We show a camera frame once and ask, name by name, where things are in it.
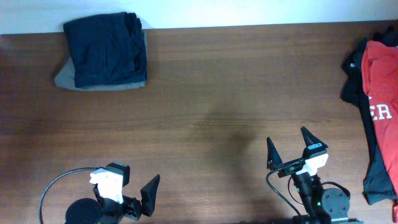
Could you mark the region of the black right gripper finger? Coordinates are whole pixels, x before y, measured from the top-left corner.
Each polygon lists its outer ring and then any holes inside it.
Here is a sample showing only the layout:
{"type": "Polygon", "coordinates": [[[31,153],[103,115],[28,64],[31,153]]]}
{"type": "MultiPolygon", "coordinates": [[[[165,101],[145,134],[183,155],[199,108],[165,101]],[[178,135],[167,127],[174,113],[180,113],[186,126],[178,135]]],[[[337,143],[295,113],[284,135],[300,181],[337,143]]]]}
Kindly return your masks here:
{"type": "Polygon", "coordinates": [[[306,145],[306,151],[325,151],[328,148],[323,141],[315,137],[305,126],[302,126],[300,130],[306,145]]]}
{"type": "Polygon", "coordinates": [[[275,170],[280,167],[282,164],[282,159],[277,152],[274,143],[272,142],[271,138],[267,138],[267,168],[269,170],[275,170]]]}

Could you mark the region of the dark blue shorts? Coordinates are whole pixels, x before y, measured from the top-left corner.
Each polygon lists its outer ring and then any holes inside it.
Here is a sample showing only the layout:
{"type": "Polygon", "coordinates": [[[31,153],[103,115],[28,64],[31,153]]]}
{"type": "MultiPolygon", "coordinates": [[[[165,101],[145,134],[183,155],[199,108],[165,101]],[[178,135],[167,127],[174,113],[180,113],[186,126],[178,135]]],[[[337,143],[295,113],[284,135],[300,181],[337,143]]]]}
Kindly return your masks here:
{"type": "Polygon", "coordinates": [[[98,14],[64,23],[76,88],[144,84],[147,46],[135,13],[98,14]]]}

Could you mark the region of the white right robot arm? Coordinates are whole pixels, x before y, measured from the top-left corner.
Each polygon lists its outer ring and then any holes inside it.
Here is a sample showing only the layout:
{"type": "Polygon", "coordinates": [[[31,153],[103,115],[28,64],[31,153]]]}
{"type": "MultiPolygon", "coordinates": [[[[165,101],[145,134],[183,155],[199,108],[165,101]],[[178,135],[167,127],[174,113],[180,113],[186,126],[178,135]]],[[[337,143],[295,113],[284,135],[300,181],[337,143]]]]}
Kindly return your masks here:
{"type": "Polygon", "coordinates": [[[302,156],[292,161],[283,162],[271,138],[267,138],[268,186],[295,212],[292,223],[361,223],[360,220],[348,217],[350,208],[350,191],[336,182],[322,182],[318,169],[325,166],[328,160],[328,146],[315,137],[306,127],[300,131],[305,142],[302,156]],[[295,185],[306,214],[299,210],[283,196],[270,182],[269,177],[288,177],[295,185]]]}

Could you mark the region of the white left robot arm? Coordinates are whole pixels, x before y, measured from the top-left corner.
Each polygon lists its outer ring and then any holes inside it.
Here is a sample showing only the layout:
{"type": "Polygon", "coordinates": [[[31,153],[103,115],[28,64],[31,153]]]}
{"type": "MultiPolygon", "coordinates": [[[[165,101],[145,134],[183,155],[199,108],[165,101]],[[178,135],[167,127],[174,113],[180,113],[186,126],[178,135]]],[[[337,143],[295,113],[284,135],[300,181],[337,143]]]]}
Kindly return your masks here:
{"type": "Polygon", "coordinates": [[[140,200],[124,195],[122,203],[101,197],[94,187],[96,199],[82,198],[73,202],[66,211],[65,224],[119,224],[123,218],[138,221],[143,215],[151,217],[159,182],[160,175],[156,175],[141,188],[140,200]]]}

